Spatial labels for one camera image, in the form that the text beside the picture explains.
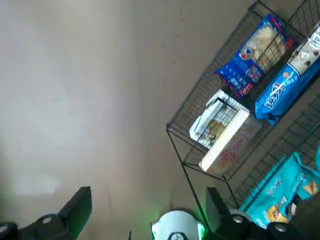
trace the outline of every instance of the white round object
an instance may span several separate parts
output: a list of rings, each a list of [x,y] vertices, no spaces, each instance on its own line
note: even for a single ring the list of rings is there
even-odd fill
[[[185,211],[169,211],[152,225],[155,240],[201,240],[204,226]]]

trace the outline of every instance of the plastic bag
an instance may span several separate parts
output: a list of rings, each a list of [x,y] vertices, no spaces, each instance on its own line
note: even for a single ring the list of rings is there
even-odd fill
[[[257,119],[268,119],[271,124],[274,124],[287,112],[320,69],[319,51],[320,27],[318,25],[307,42],[294,51],[288,63],[255,102]]]
[[[268,14],[233,58],[215,73],[243,98],[294,44],[281,22]]]
[[[320,162],[320,151],[316,155],[316,165]],[[289,159],[283,157],[252,191],[250,197],[239,210],[246,213],[261,228],[266,229],[271,222],[288,223],[295,215],[299,203],[318,193],[320,172],[302,164],[298,153]]]

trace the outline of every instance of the green light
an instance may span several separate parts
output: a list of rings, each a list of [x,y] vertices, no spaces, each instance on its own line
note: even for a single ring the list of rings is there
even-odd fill
[[[198,223],[198,234],[199,234],[199,240],[202,240],[205,236],[205,226],[203,226],[201,223]]]

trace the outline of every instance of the teal snack bag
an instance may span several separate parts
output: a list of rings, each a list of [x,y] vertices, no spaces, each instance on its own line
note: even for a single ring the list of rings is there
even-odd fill
[[[318,149],[315,159],[317,167],[320,166],[319,157]],[[240,210],[245,210],[255,224],[264,229],[271,222],[288,223],[295,215],[300,201],[318,193],[319,184],[320,172],[303,165],[299,154],[294,152],[288,159],[283,157],[271,169]]]

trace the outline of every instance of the shelf leg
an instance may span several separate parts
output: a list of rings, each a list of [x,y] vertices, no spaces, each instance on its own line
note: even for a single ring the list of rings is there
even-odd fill
[[[180,157],[180,155],[179,155],[179,152],[178,152],[178,149],[177,149],[177,147],[176,147],[176,145],[175,145],[175,142],[174,142],[174,140],[172,139],[169,131],[167,130],[166,132],[168,133],[169,138],[170,138],[170,141],[171,141],[171,143],[172,143],[172,145],[173,145],[173,148],[174,148],[174,150],[175,150],[175,153],[176,153],[177,156],[178,156],[179,162],[180,162],[181,167],[182,167],[182,169],[183,169],[183,172],[184,172],[184,175],[185,175],[185,177],[186,177],[186,180],[188,181],[189,187],[190,187],[190,189],[191,189],[191,191],[192,191],[192,195],[193,195],[193,197],[194,197],[194,199],[195,199],[196,205],[197,205],[197,207],[198,207],[199,210],[200,210],[200,214],[201,214],[201,217],[202,217],[202,219],[203,219],[203,221],[204,221],[204,225],[205,225],[206,229],[208,230],[208,232],[211,232],[211,229],[210,229],[208,220],[207,220],[207,218],[206,218],[206,216],[205,216],[205,212],[203,211],[203,209],[202,209],[202,207],[201,207],[200,201],[199,201],[199,199],[198,199],[198,196],[197,196],[197,194],[196,194],[196,191],[195,191],[195,189],[194,189],[194,186],[192,185],[192,183],[191,183],[191,181],[190,181],[188,172],[187,172],[186,167],[184,166],[184,163],[183,163],[183,161],[182,161],[182,159],[181,159],[181,157]]]

